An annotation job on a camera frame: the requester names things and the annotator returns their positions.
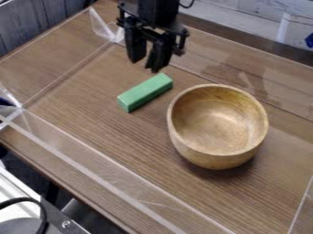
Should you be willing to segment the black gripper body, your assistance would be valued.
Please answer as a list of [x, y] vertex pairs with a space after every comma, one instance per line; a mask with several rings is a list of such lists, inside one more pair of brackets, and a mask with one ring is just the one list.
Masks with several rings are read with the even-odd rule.
[[135, 26], [147, 42], [171, 38], [175, 41], [172, 53], [183, 55], [190, 32], [178, 22], [179, 0], [120, 0], [118, 8], [118, 25], [123, 30], [126, 25]]

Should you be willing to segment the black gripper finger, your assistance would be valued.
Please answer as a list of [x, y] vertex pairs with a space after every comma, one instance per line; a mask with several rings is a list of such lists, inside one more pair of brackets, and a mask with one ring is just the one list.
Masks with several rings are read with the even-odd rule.
[[172, 57], [172, 46], [175, 41], [171, 38], [159, 38], [151, 42], [151, 50], [148, 60], [146, 62], [146, 68], [152, 73], [158, 73], [163, 67], [168, 65]]
[[124, 26], [124, 42], [128, 59], [136, 63], [147, 55], [147, 40], [142, 31], [132, 25]]

